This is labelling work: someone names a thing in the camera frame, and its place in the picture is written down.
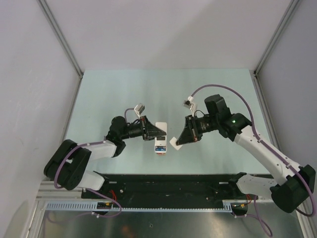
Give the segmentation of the white remote control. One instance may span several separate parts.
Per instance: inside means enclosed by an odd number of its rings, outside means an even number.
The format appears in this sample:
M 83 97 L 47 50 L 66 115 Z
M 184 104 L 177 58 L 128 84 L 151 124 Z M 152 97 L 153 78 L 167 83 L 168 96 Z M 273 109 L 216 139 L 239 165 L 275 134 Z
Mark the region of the white remote control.
M 165 131 L 167 133 L 167 123 L 166 122 L 156 122 L 155 126 L 162 129 L 163 131 Z M 167 147 L 167 135 L 156 137 L 154 148 L 156 146 L 166 146 Z

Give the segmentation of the white battery cover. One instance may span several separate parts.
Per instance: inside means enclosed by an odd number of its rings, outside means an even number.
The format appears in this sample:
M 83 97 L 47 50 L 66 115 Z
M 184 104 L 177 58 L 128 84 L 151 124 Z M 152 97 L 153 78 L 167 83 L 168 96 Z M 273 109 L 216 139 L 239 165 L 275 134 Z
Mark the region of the white battery cover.
M 172 137 L 171 140 L 169 141 L 169 143 L 177 151 L 180 150 L 180 148 L 183 146 L 183 145 L 177 145 L 176 137 Z

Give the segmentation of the blue battery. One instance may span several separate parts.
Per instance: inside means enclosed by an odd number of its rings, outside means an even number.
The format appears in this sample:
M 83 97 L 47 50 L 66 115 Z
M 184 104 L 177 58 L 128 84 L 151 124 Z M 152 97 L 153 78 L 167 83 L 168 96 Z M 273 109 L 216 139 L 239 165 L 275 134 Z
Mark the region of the blue battery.
M 156 152 L 165 152 L 166 151 L 166 146 L 156 146 L 155 147 Z

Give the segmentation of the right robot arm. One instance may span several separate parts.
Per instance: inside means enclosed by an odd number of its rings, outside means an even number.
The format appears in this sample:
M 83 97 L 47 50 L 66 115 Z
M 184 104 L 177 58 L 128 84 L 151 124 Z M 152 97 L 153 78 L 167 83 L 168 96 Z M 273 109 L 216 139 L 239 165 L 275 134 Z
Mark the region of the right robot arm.
M 268 179 L 237 174 L 228 187 L 232 198 L 240 199 L 245 194 L 271 198 L 282 211 L 292 213 L 312 195 L 316 178 L 312 166 L 301 166 L 272 146 L 244 115 L 231 113 L 219 94 L 207 97 L 204 103 L 208 113 L 200 118 L 195 114 L 186 116 L 181 135 L 172 138 L 170 144 L 179 150 L 182 145 L 200 141 L 204 133 L 217 130 L 247 150 L 272 176 Z

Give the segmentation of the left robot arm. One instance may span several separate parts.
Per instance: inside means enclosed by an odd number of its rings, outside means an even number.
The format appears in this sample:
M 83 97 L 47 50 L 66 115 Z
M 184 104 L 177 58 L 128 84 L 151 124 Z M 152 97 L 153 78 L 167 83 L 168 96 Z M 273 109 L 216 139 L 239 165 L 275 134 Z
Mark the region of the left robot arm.
M 90 161 L 102 158 L 115 158 L 125 149 L 126 139 L 141 137 L 151 141 L 166 136 L 166 132 L 153 125 L 146 116 L 141 116 L 135 123 L 129 123 L 124 117 L 114 117 L 108 134 L 102 141 L 77 144 L 64 140 L 44 168 L 44 175 L 54 181 L 57 189 L 91 189 L 98 198 L 109 194 L 109 185 L 105 176 L 89 171 Z

